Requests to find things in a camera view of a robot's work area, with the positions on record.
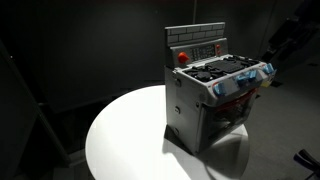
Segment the floor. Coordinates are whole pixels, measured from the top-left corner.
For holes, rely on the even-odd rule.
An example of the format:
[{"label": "floor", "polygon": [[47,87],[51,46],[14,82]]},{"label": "floor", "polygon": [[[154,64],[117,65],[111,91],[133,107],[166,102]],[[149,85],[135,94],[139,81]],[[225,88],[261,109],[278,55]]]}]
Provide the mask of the floor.
[{"label": "floor", "polygon": [[[249,120],[250,158],[242,180],[299,180],[311,174],[293,156],[301,149],[320,160],[320,61],[279,73],[276,87],[261,88]],[[26,180],[23,175],[15,180]],[[93,180],[87,164],[55,168],[41,180]]]}]

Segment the dark background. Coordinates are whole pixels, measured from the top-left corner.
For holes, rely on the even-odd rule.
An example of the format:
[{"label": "dark background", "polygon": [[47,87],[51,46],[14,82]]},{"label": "dark background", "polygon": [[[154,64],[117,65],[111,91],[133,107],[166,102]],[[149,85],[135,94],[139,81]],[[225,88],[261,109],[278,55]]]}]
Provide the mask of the dark background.
[{"label": "dark background", "polygon": [[[17,135],[10,136],[10,140],[1,139],[1,144],[17,150],[4,153],[14,156],[14,161],[10,158],[2,161],[1,157],[1,162],[14,162],[8,166],[14,171],[21,156],[25,162],[38,159],[40,165],[47,160],[32,155],[36,151],[47,156],[50,154],[47,149],[51,148],[50,145],[43,151],[42,146],[34,148],[35,144],[50,141],[37,124],[27,144],[29,153],[21,155],[36,120],[37,103],[66,151],[72,153],[84,147],[88,127],[110,101],[137,88],[163,84],[164,27],[226,22],[229,53],[260,58],[268,47],[268,39],[286,18],[294,17],[301,2],[2,0],[0,39],[8,54],[1,57],[4,62],[0,65],[1,87],[6,87],[1,88],[1,95],[7,99],[1,99],[0,106],[7,112],[3,113],[2,121],[14,125],[0,127],[5,136],[9,136],[7,132]],[[318,55],[319,45],[316,35],[302,50],[282,62],[279,71]],[[10,60],[10,56],[26,82],[24,88],[18,87],[21,79],[8,70],[5,59]],[[16,111],[22,115],[9,113]]]}]

